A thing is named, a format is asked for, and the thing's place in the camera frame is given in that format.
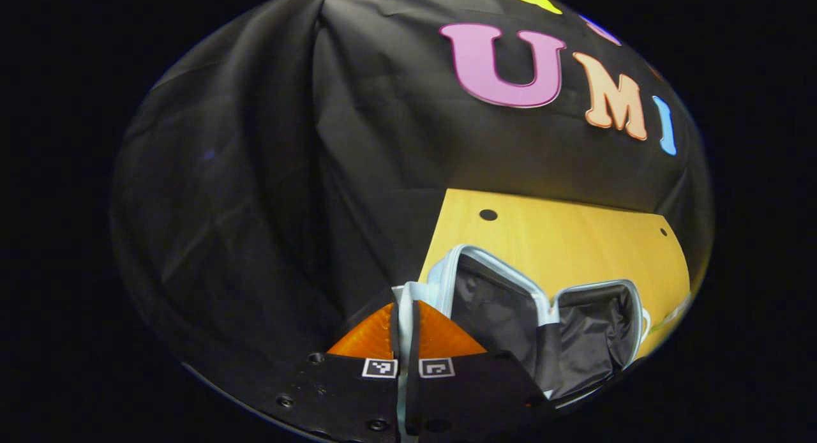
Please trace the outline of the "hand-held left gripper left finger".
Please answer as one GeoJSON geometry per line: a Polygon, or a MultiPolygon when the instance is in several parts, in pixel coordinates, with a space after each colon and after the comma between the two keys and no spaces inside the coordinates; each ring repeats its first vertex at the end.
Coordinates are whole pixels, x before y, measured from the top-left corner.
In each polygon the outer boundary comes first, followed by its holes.
{"type": "Polygon", "coordinates": [[[400,442],[396,301],[371,301],[338,322],[313,301],[285,309],[271,324],[254,407],[304,439],[400,442]]]}

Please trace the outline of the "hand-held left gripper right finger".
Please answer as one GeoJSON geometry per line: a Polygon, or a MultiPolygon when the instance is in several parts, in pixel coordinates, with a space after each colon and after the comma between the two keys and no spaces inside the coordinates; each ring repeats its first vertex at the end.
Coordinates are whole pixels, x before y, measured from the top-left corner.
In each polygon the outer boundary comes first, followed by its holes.
{"type": "Polygon", "coordinates": [[[529,442],[555,408],[513,353],[488,352],[423,301],[407,332],[406,434],[417,442],[529,442]]]}

